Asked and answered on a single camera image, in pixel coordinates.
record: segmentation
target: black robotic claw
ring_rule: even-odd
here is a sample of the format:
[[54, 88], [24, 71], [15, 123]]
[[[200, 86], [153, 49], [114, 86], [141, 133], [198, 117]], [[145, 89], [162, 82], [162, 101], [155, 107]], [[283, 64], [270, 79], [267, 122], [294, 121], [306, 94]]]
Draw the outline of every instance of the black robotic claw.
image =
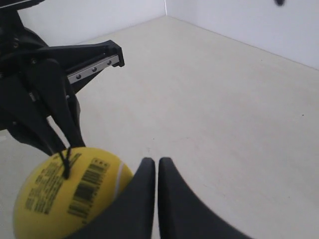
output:
[[53, 117], [71, 147], [85, 146], [75, 94], [108, 66], [124, 66], [124, 59], [112, 41], [48, 47], [17, 13], [40, 2], [0, 3], [0, 130], [53, 155], [65, 145], [47, 117]]

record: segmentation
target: tennis ball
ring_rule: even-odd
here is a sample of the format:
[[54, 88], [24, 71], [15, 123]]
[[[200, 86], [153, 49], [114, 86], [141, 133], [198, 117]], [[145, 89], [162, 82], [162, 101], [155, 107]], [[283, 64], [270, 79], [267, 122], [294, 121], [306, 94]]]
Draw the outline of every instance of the tennis ball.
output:
[[97, 148], [74, 148], [70, 177], [59, 154], [40, 164], [22, 186], [14, 206], [17, 239], [63, 239], [104, 211], [133, 175], [117, 156]]

